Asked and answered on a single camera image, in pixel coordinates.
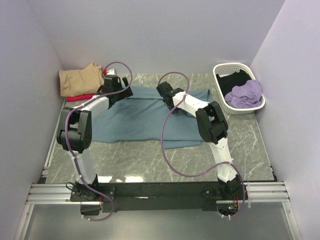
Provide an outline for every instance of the beige cloth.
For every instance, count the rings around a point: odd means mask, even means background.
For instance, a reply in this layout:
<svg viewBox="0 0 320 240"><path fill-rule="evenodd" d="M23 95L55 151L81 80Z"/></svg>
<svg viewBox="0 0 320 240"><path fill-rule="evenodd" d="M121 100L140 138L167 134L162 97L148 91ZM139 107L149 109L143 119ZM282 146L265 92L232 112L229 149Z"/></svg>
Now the beige cloth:
<svg viewBox="0 0 320 240"><path fill-rule="evenodd" d="M94 94L104 84L102 67L94 63L82 70L59 70L59 77L62 97Z"/></svg>

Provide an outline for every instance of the blue towel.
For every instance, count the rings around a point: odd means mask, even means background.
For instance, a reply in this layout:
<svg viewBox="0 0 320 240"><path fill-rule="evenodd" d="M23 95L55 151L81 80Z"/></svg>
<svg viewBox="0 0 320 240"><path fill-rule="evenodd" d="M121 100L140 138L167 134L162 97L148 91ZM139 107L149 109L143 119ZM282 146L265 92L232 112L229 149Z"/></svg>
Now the blue towel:
<svg viewBox="0 0 320 240"><path fill-rule="evenodd" d="M155 87L131 86L133 96L116 102L92 123L92 140L102 143L117 141L160 140L161 129L169 109ZM209 89L190 91L190 95L212 102ZM165 149L200 145L197 120L180 110L166 122Z"/></svg>

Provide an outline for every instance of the gray marble surface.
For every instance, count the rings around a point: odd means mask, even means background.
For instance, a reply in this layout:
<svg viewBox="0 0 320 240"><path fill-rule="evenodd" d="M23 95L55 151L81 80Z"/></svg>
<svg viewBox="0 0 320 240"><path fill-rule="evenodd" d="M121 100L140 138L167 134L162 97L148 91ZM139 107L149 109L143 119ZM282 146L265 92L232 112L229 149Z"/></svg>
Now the gray marble surface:
<svg viewBox="0 0 320 240"><path fill-rule="evenodd" d="M135 74L133 85L156 87L162 74ZM191 90L209 88L213 99L220 103L213 74L187 74ZM171 74L165 78L173 88L185 89L183 76ZM66 107L82 103L67 102ZM238 167L246 181L274 180L270 161L263 143L254 113L229 115L224 112L229 124L228 145L233 163ZM178 181L216 181L217 171L194 178L174 173L164 161L160 141L120 141L116 143L92 142L89 152L93 167L100 182L178 182ZM200 173L215 164L209 145L203 142L191 146L166 150L168 159L180 172ZM54 146L46 183L73 182L76 174L67 152L58 144Z"/></svg>

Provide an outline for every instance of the plastic basket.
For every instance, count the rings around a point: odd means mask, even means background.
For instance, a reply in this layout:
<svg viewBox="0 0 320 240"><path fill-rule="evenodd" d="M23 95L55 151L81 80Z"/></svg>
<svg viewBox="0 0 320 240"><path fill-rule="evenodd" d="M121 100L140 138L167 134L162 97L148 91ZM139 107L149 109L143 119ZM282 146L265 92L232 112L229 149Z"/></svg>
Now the plastic basket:
<svg viewBox="0 0 320 240"><path fill-rule="evenodd" d="M240 114L250 114L253 113L255 110L261 109L266 104L265 96L262 94L261 97L261 105L257 107L252 108L234 108L232 106L229 106L228 103L226 103L225 98L221 92L218 79L216 77L217 74L219 74L220 77L224 77L230 74L233 74L234 72L239 72L240 70L245 71L251 79L256 79L250 68L242 63L223 63L218 64L213 68L213 75L216 83L216 90L218 92L218 96L220 98L220 101L222 103L221 108L227 113L231 115L240 115Z"/></svg>

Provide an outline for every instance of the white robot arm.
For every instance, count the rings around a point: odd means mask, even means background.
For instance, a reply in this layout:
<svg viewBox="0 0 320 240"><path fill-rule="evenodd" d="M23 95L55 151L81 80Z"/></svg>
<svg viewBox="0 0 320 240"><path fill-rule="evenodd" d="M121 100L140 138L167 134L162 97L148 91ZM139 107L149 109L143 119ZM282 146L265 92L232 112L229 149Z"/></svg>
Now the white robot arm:
<svg viewBox="0 0 320 240"><path fill-rule="evenodd" d="M157 90L170 110L177 106L185 96L184 101L177 108L197 118L199 133L203 140L208 142L215 163L232 163L233 159L230 155L227 138L228 124L217 102L201 101L180 88L173 90L167 82L161 83ZM226 164L219 165L217 173L218 179L225 183L232 181L237 176L236 170Z"/></svg>
<svg viewBox="0 0 320 240"><path fill-rule="evenodd" d="M98 98L98 96L101 94L114 93L123 89L120 78L112 74L114 72L115 71L108 72L104 78L104 85L98 89L97 94L86 103L83 103L82 105L86 107L74 112L68 123L68 138L70 146L76 155L77 164L79 166L81 175L85 182L89 185L92 185L95 181L98 181L97 174L93 168L88 151L92 141L92 121L94 121L100 113L111 108L116 102L133 95L131 88L129 87L127 90L118 94L114 94L110 97L103 96ZM125 86L128 86L127 78L124 77L122 80ZM67 115L71 110L77 109L78 107L79 106L75 106L73 108L64 107L62 109L56 139L58 144L62 145L63 149L67 151L68 155L73 160L72 164L76 172L76 182L83 184L83 181L81 180L81 177L77 171L74 156L68 150L65 135L65 122Z"/></svg>

